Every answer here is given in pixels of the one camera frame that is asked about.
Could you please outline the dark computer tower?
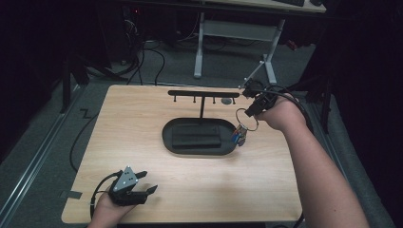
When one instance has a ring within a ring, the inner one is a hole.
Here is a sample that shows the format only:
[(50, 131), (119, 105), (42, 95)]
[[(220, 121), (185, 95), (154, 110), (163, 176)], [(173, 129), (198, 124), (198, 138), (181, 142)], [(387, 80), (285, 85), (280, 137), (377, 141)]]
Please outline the dark computer tower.
[(132, 63), (140, 44), (136, 9), (106, 2), (98, 6), (99, 19), (111, 63)]

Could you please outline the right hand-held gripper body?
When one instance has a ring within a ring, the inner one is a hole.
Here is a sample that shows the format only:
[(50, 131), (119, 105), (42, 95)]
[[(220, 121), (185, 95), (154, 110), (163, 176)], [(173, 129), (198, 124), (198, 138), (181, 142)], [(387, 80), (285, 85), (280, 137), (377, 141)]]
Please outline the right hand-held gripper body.
[(243, 83), (239, 85), (239, 89), (242, 89), (241, 94), (245, 98), (253, 98), (254, 101), (258, 96), (266, 96), (270, 100), (269, 108), (271, 108), (277, 100), (277, 95), (273, 93), (270, 86), (264, 85), (261, 81), (255, 78), (257, 72), (264, 64), (264, 61), (259, 61), (258, 66), (250, 73), (250, 75), (243, 79)]

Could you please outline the person's right hand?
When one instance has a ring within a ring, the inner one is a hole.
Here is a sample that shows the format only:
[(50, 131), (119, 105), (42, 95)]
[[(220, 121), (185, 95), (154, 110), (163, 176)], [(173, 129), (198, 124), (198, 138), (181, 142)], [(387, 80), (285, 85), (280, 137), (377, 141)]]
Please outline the person's right hand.
[(266, 122), (269, 126), (282, 133), (306, 128), (304, 116), (297, 105), (292, 102), (288, 93), (283, 97), (279, 97), (272, 108), (256, 115), (255, 119)]

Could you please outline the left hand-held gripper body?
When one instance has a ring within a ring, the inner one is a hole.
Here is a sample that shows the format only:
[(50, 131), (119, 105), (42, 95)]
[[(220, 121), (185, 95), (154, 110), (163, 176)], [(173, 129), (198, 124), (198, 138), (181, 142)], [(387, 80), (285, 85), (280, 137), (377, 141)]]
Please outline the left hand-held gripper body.
[(118, 179), (112, 182), (108, 195), (114, 204), (120, 206), (145, 204), (147, 196), (133, 191), (133, 188), (139, 182), (135, 174), (132, 168), (127, 166)]

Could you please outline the white-legged desk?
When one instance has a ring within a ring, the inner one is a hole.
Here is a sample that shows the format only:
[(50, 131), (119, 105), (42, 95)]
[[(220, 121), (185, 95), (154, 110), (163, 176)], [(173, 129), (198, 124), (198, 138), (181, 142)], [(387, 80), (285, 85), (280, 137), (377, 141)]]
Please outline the white-legged desk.
[[(200, 5), (202, 7), (219, 5), (223, 7), (251, 7), (253, 10), (272, 10), (279, 13), (308, 13), (309, 15), (325, 13), (327, 10), (323, 4), (320, 7), (316, 7), (311, 4), (310, 0), (305, 0), (304, 7), (296, 7), (273, 0), (201, 0)], [(265, 68), (268, 81), (272, 84), (277, 82), (272, 59), (285, 24), (284, 16), (281, 16), (274, 26), (230, 22), (227, 19), (205, 19), (203, 12), (200, 13), (199, 19), (198, 49), (194, 66), (195, 78), (202, 76), (203, 39), (205, 36), (213, 36), (269, 42), (271, 46), (268, 52), (262, 55), (261, 60), (265, 62), (263, 67)]]

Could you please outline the black key stand with tray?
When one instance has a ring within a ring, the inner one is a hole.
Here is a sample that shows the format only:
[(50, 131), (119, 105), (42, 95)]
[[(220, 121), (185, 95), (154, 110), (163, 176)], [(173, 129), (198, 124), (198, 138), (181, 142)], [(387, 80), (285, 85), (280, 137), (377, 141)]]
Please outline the black key stand with tray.
[[(231, 141), (232, 133), (235, 126), (224, 120), (217, 118), (204, 118), (204, 105), (206, 98), (212, 98), (213, 103), (217, 98), (229, 98), (232, 100), (232, 104), (235, 99), (239, 97), (238, 92), (210, 92), (210, 91), (188, 91), (188, 90), (169, 90), (168, 95), (173, 96), (174, 100), (177, 100), (178, 96), (192, 97), (193, 100), (197, 98), (201, 99), (200, 116), (198, 118), (176, 118), (169, 121), (162, 131), (163, 144), (166, 149), (177, 155), (189, 155), (189, 156), (225, 156), (230, 154), (236, 148), (236, 145)], [(221, 134), (221, 146), (217, 148), (174, 148), (172, 146), (172, 129), (176, 125), (216, 125), (220, 129)]]

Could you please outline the black metal stand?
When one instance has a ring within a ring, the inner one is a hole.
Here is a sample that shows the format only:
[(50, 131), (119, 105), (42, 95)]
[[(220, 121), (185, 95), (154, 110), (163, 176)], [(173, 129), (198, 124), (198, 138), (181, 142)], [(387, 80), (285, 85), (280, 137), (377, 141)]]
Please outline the black metal stand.
[(69, 54), (63, 62), (62, 113), (66, 113), (70, 106), (71, 78), (74, 78), (79, 86), (87, 86), (89, 83), (85, 59), (76, 53)]
[(328, 119), (331, 111), (333, 78), (329, 75), (303, 77), (297, 83), (289, 85), (283, 91), (306, 91), (305, 99), (308, 103), (321, 102), (320, 126), (325, 133), (329, 133)]

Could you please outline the key bunch with coloured tags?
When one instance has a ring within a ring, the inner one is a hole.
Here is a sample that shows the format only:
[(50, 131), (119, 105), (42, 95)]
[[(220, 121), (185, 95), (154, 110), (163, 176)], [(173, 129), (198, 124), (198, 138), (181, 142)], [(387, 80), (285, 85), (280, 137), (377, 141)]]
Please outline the key bunch with coloured tags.
[(235, 127), (232, 133), (231, 141), (237, 146), (243, 146), (245, 144), (248, 132), (254, 132), (259, 128), (258, 121), (255, 121), (256, 124), (254, 127), (247, 126), (245, 123), (241, 121), (240, 113), (241, 112), (244, 113), (245, 111), (246, 111), (245, 108), (238, 108), (235, 112), (235, 117), (238, 125)]

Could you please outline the black keyboard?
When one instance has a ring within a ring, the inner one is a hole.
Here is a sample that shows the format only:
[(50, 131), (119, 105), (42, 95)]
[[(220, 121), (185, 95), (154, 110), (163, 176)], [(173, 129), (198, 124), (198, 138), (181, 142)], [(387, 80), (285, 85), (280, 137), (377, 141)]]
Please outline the black keyboard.
[(305, 0), (273, 0), (283, 4), (288, 4), (296, 7), (304, 7)]

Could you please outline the person's left hand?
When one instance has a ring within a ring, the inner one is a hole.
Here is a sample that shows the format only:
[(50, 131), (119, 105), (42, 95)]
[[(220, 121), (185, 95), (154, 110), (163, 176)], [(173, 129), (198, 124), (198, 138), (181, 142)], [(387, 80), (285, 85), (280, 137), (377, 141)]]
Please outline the person's left hand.
[(103, 193), (97, 201), (93, 217), (87, 228), (115, 228), (134, 208), (135, 205), (116, 205), (108, 193)]

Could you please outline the grey tape strip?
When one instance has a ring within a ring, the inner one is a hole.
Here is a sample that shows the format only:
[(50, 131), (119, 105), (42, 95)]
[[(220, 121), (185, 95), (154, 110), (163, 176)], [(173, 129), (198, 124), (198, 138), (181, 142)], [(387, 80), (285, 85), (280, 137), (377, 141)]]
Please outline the grey tape strip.
[(77, 191), (62, 191), (60, 194), (60, 198), (62, 199), (76, 199), (79, 200), (82, 196), (81, 192), (77, 192)]

